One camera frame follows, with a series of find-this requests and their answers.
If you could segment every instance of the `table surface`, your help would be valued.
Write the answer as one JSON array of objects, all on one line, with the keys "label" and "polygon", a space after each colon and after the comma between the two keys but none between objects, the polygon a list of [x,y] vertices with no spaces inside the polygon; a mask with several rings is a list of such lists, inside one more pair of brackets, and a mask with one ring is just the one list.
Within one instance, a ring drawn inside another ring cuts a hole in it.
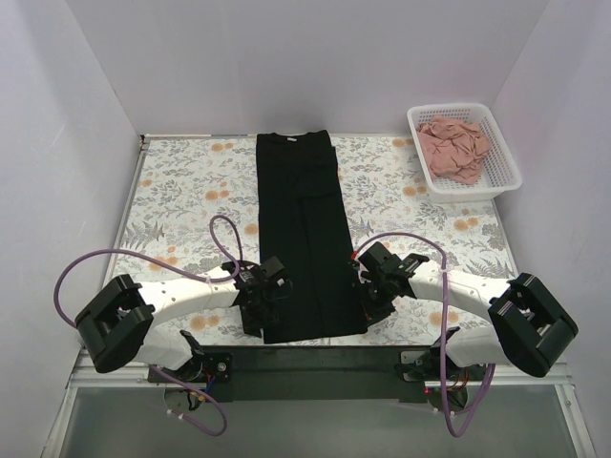
[{"label": "table surface", "polygon": [[[332,142],[355,246],[380,232],[407,230],[437,241],[454,268],[494,278],[513,276],[514,263],[493,202],[432,203],[410,138],[336,136]],[[209,219],[224,214],[241,231],[244,257],[258,261],[255,145],[254,137],[151,140],[120,246],[200,274],[225,261],[208,232]],[[219,223],[217,232],[236,252],[228,226]],[[415,252],[440,260],[438,253],[415,239],[391,237],[384,243],[399,256]],[[137,281],[178,276],[152,263],[118,256],[113,276],[123,273]],[[394,304],[397,312],[366,334],[289,345],[409,345],[437,339],[439,302],[403,298]],[[449,321],[462,328],[487,325],[452,307]],[[263,339],[242,333],[236,307],[206,310],[162,326],[187,329],[204,345],[263,344]]]}]

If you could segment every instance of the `black pants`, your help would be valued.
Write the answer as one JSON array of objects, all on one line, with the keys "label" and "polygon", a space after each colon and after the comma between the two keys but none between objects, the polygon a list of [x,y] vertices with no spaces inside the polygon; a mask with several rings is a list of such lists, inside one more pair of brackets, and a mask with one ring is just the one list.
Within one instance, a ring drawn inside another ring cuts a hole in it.
[{"label": "black pants", "polygon": [[362,334],[353,248],[327,131],[257,136],[261,260],[272,256],[293,283],[266,344]]}]

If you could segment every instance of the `pink cloth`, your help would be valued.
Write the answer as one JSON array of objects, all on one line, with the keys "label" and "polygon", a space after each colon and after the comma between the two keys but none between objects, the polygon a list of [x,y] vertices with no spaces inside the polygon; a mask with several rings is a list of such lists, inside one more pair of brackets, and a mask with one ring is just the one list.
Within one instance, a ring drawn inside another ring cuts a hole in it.
[{"label": "pink cloth", "polygon": [[448,177],[475,184],[481,175],[484,158],[490,152],[488,138],[477,123],[435,116],[431,123],[417,129],[431,179]]}]

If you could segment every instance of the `plastic basket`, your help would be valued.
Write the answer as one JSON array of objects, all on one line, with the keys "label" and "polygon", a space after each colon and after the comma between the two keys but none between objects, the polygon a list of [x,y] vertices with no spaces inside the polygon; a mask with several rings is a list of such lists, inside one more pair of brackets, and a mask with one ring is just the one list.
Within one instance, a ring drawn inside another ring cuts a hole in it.
[{"label": "plastic basket", "polygon": [[[422,123],[431,121],[436,115],[476,122],[479,124],[481,131],[488,137],[492,149],[484,159],[482,174],[476,184],[463,184],[446,177],[438,177],[435,181],[431,180],[429,167],[422,153],[416,128]],[[522,177],[514,158],[507,143],[505,143],[503,134],[498,129],[493,114],[485,105],[480,103],[449,103],[413,107],[408,111],[408,122],[429,186],[431,200],[435,202],[488,200],[505,191],[511,191],[521,186]]]}]

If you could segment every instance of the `white wall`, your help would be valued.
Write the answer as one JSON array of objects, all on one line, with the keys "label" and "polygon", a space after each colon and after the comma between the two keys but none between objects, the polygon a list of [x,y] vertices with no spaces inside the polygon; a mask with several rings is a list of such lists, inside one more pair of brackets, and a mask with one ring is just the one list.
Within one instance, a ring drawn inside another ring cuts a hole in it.
[{"label": "white wall", "polygon": [[552,0],[493,106],[524,184],[498,200],[517,265],[578,323],[568,350],[599,456],[611,456],[611,4]]},{"label": "white wall", "polygon": [[68,0],[141,134],[404,132],[491,105],[548,0]]},{"label": "white wall", "polygon": [[[64,0],[4,0],[0,17],[0,456],[39,456],[78,351],[53,283],[78,254],[111,245],[137,135]],[[75,272],[82,308],[103,261]]]}]

